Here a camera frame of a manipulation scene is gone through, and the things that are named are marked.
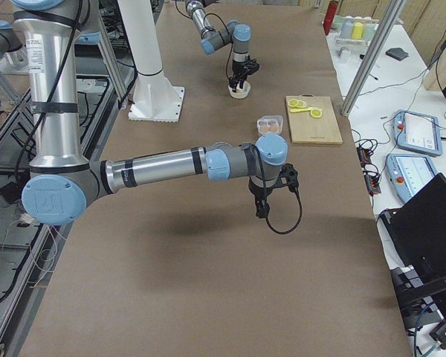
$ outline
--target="device screen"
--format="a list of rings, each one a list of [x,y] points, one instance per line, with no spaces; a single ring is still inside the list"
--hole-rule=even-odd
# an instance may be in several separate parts
[[[435,150],[436,141],[432,120],[429,117],[405,113],[404,122],[407,144]]]
[[[412,197],[434,177],[426,158],[398,156],[396,161]]]

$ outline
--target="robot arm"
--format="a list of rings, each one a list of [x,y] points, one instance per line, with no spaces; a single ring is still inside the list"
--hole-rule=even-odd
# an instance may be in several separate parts
[[[25,210],[35,219],[64,225],[95,200],[122,188],[202,173],[216,181],[249,176],[259,218],[268,216],[266,199],[272,189],[288,186],[297,193],[297,172],[285,164],[288,145],[275,134],[263,135],[256,145],[218,143],[124,161],[89,162],[80,146],[72,43],[80,35],[78,27],[94,31],[90,18],[97,2],[36,0],[33,8],[30,0],[12,2],[15,26],[23,30],[36,57],[30,57],[36,157],[30,162],[31,180],[22,191]]]
[[[210,24],[204,7],[216,0],[186,0],[185,7],[188,16],[195,23],[201,36],[201,46],[206,54],[212,54],[220,48],[233,43],[233,76],[228,78],[229,86],[233,92],[243,89],[248,76],[256,73],[259,63],[251,59],[249,54],[251,28],[240,24],[236,20],[229,21],[220,31]]]
[[[26,51],[24,51],[22,42],[11,25],[0,20],[0,59],[4,55],[14,68],[20,68],[27,64]]]

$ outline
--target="brown tabletop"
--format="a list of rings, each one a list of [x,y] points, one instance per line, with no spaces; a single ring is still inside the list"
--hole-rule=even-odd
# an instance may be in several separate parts
[[[181,119],[121,112],[103,158],[255,141],[258,118],[287,119],[286,95],[340,107],[318,10],[210,11],[252,27],[261,69],[248,98],[229,97],[230,49],[205,56],[193,23],[165,4],[158,37],[166,75],[187,90]],[[338,120],[344,144],[290,144],[304,217],[288,236],[254,216],[247,178],[179,178],[95,202],[74,224],[21,356],[408,356],[349,122]],[[290,141],[287,122],[282,136]],[[293,225],[293,195],[269,202],[275,226]]]

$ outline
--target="white desk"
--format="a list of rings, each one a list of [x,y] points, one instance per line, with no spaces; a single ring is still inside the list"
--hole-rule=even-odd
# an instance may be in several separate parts
[[[358,67],[361,64],[359,54],[364,53],[366,48],[349,46],[352,53],[349,56],[349,59],[344,62],[337,56],[337,50],[342,45],[336,43],[335,35],[335,33],[330,33],[327,36],[327,42],[329,44],[332,62],[337,71],[340,91],[342,95],[345,96],[357,73]],[[410,56],[400,62],[388,57],[385,54],[385,51],[394,47],[403,48],[410,54]],[[419,56],[407,33],[401,25],[396,25],[371,72],[371,74],[377,77],[378,80],[369,77],[362,89],[362,93],[381,86],[403,83],[405,80],[418,76],[425,69],[426,65]],[[374,93],[365,94],[359,97],[349,116],[352,128],[357,130],[362,138],[374,138],[379,142],[388,141],[387,134],[382,128],[382,123],[392,118],[397,110],[408,109],[422,82],[422,78],[423,75],[402,86],[379,89]],[[443,118],[443,114],[446,111],[446,99],[441,92],[425,91],[422,86],[418,90],[418,94],[416,95],[410,110],[434,115],[438,117],[439,125],[446,127],[446,120]],[[385,145],[379,145],[375,154],[371,157],[372,162],[379,170],[383,169],[385,157],[395,146],[395,138],[392,133],[391,123],[387,123],[385,127],[387,128],[388,133],[390,133],[390,142]],[[442,136],[446,136],[446,130],[442,130]],[[354,133],[354,140],[358,140],[358,135],[356,133]],[[446,141],[443,141],[442,146],[444,151],[443,155],[438,158],[433,158],[433,163],[438,172],[443,173],[446,176]],[[410,153],[398,148],[395,148],[392,152]],[[396,196],[395,189],[390,182],[386,170],[383,172],[380,188],[381,194],[375,196],[373,202],[373,212],[375,215],[378,215],[386,208],[399,208],[403,205],[403,202]],[[390,268],[403,266],[403,263],[396,253],[391,239],[381,222],[378,223],[378,231],[382,243],[384,244],[385,256]],[[418,333],[417,345],[424,353],[433,345],[433,339],[428,335],[428,332],[431,331],[435,325],[436,324],[427,325]],[[446,357],[446,351],[437,349],[431,356]]]

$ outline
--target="black monitor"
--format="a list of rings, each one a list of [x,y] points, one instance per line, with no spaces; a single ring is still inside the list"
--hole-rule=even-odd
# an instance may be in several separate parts
[[[390,236],[423,283],[446,275],[446,178],[436,175],[391,217]],[[446,320],[446,291],[432,296]]]

